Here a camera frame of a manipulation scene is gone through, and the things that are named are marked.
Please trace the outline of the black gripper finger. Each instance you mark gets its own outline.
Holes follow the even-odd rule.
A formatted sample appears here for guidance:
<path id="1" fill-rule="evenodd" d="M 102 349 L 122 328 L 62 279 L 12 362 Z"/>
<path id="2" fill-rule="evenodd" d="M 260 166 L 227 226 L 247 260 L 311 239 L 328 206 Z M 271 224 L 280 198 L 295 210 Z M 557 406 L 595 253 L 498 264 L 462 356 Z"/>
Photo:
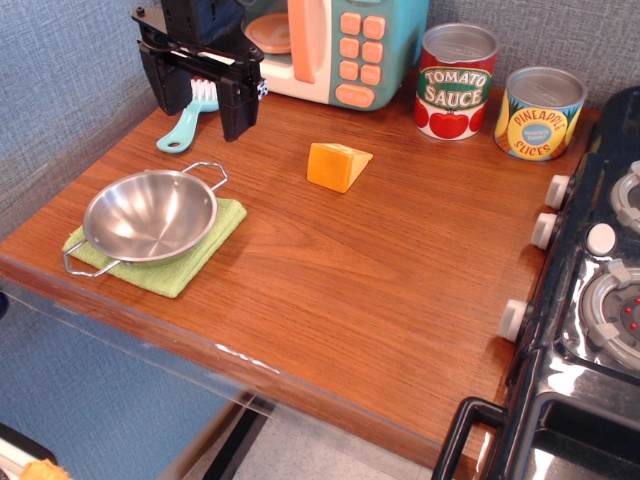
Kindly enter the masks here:
<path id="1" fill-rule="evenodd" d="M 260 82 L 217 82 L 217 97 L 224 139 L 237 140 L 256 124 Z"/>
<path id="2" fill-rule="evenodd" d="M 159 107 L 167 115 L 175 115 L 192 99 L 190 74 L 175 62 L 172 52 L 154 50 L 139 44 L 139 53 L 147 80 Z"/>

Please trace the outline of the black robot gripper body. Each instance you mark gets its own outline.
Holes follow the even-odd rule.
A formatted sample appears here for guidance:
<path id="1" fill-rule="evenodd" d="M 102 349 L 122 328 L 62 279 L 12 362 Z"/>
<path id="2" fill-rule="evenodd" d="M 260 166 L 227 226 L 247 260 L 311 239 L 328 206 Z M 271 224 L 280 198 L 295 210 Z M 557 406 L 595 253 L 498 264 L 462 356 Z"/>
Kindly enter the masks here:
<path id="1" fill-rule="evenodd" d="M 264 55 L 245 35 L 250 1 L 162 1 L 131 12 L 140 29 L 139 44 L 172 52 L 176 64 L 213 82 L 260 82 Z"/>

